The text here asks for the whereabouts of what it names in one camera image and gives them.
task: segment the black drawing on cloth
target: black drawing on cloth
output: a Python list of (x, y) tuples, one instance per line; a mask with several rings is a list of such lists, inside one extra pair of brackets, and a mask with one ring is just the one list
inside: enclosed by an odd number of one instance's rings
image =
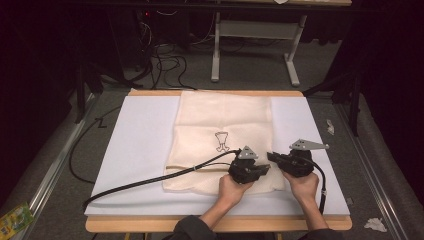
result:
[(218, 152), (230, 150), (229, 147), (225, 146), (225, 141), (227, 141), (228, 132), (217, 132), (215, 133), (216, 138), (218, 138), (219, 147), (216, 148)]

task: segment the yellow object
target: yellow object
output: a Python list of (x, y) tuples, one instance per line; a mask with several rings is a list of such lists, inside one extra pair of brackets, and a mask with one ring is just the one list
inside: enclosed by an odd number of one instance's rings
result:
[(0, 240), (7, 240), (28, 226), (34, 217), (27, 203), (15, 207), (0, 219)]

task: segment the beige cloth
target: beige cloth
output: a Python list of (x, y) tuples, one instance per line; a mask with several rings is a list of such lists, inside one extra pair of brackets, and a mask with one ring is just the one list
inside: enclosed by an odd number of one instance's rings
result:
[[(248, 193), (284, 189), (278, 167), (268, 161), (272, 151), (272, 114), (268, 97), (250, 97), (214, 92), (184, 91), (174, 125), (172, 149), (165, 174), (192, 168), (228, 150), (249, 146), (259, 158), (256, 165), (271, 164)], [(228, 154), (213, 163), (231, 163), (235, 154)], [(191, 190), (217, 194), (219, 178), (228, 173), (228, 165), (212, 165), (196, 172), (163, 181), (165, 190)]]

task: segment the floor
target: floor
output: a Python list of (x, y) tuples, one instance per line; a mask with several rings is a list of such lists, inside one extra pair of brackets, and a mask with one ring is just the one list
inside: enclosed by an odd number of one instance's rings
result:
[[(182, 83), (196, 89), (304, 91), (323, 81), (340, 46), (340, 43), (321, 46), (317, 41), (300, 44), (294, 63), (301, 85), (294, 88), (290, 85), (281, 58), (289, 44), (286, 41), (247, 39), (240, 42), (239, 39), (228, 39), (222, 46), (218, 83), (210, 81), (210, 42), (192, 45), (190, 51), (164, 45), (158, 48), (161, 61), (153, 59), (153, 78), (148, 76), (139, 83), (147, 89), (153, 86), (159, 76), (158, 68), (161, 68), (163, 72), (158, 89), (181, 87)], [(178, 76), (182, 72), (184, 74), (179, 82)], [(125, 69), (125, 74), (130, 78), (137, 72)], [(102, 124), (107, 126), (105, 128), (90, 128), (90, 125), (95, 123), (96, 117), (122, 104), (129, 91), (128, 87), (111, 84), (110, 79), (104, 82), (104, 87), (101, 95), (87, 94), (87, 115), (80, 124), (74, 123), (76, 108), (72, 110), (40, 150), (1, 208), (3, 214), (21, 202), (28, 202), (34, 211), (36, 221), (15, 239), (127, 239), (125, 233), (94, 235), (85, 230), (86, 217), (81, 204), (91, 195), (93, 185), (76, 179), (69, 168), (69, 162), (72, 162), (79, 176), (90, 181), (96, 179), (119, 111), (104, 117)], [(423, 230), (418, 227), (424, 223), (422, 206), (414, 199), (385, 147), (366, 101), (361, 98), (359, 137), (355, 137), (346, 126), (347, 105), (332, 104), (329, 96), (331, 92), (317, 93), (308, 101), (323, 142), (334, 146), (328, 150), (328, 155), (353, 222), (353, 228), (343, 232), (345, 238), (424, 238)], [(70, 101), (75, 104), (75, 96)], [(328, 119), (334, 124), (335, 135), (327, 131)], [(381, 218), (388, 231), (364, 228), (370, 218)], [(302, 234), (283, 233), (283, 239), (298, 239)], [(161, 239), (164, 235), (166, 233), (155, 233), (150, 238)], [(128, 239), (142, 239), (142, 236), (140, 233), (131, 234)]]

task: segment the sleeve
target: sleeve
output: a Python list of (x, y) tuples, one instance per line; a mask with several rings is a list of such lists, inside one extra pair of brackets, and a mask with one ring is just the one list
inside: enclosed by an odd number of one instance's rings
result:
[(208, 225), (195, 216), (181, 219), (174, 228), (169, 240), (215, 240), (216, 234)]
[(343, 240), (343, 235), (333, 229), (318, 229), (310, 231), (299, 240)]

